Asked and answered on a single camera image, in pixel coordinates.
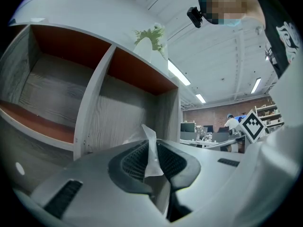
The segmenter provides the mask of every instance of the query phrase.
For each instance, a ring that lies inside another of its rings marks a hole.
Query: white ceiling
[[[187,17],[197,0],[132,0],[161,19],[166,27],[170,60],[191,82],[180,88],[181,104],[191,109],[225,105],[264,96],[276,82],[276,73],[265,60],[261,24],[245,19],[237,27],[216,26],[204,21],[195,28]],[[261,77],[254,95],[250,92]],[[202,94],[206,104],[195,97]]]

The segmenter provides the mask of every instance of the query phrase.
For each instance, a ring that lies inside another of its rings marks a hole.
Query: person in white shirt
[[[229,129],[236,128],[239,124],[239,121],[236,120],[231,113],[227,115],[228,121],[224,125],[224,127],[229,127]]]

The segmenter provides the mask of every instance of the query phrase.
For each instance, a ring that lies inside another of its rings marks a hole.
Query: white wall
[[[155,23],[163,25],[148,10],[128,0],[24,0],[13,18],[17,23],[46,18],[49,23],[98,34],[131,51],[135,48],[134,30],[147,30]],[[166,37],[161,42],[167,44]],[[158,51],[152,51],[151,64],[168,75],[167,61]]]

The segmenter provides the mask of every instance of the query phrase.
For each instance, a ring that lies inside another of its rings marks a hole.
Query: flower pot
[[[148,37],[143,38],[135,47],[134,53],[148,61],[152,60],[152,42]]]

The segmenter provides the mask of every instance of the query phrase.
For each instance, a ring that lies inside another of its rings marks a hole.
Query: person wearing cap
[[[215,25],[237,26],[245,17],[258,20],[267,37],[264,59],[269,59],[278,78],[302,52],[295,24],[278,0],[200,0],[199,4],[202,16]]]
[[[227,115],[227,122],[224,127],[229,127],[229,129],[236,128],[239,124],[238,120],[236,120],[231,113]]]

